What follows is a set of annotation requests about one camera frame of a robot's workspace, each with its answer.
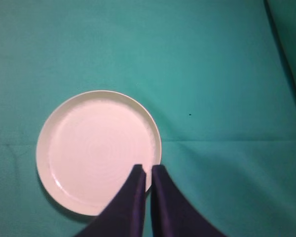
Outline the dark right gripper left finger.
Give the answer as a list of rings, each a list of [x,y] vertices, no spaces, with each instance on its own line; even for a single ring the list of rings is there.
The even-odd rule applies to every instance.
[[[146,207],[146,173],[133,166],[108,206],[77,237],[141,237]]]

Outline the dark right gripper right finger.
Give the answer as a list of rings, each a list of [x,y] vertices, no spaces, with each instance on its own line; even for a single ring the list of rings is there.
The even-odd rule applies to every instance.
[[[153,166],[151,174],[150,214],[154,237],[224,236],[188,202],[165,166]]]

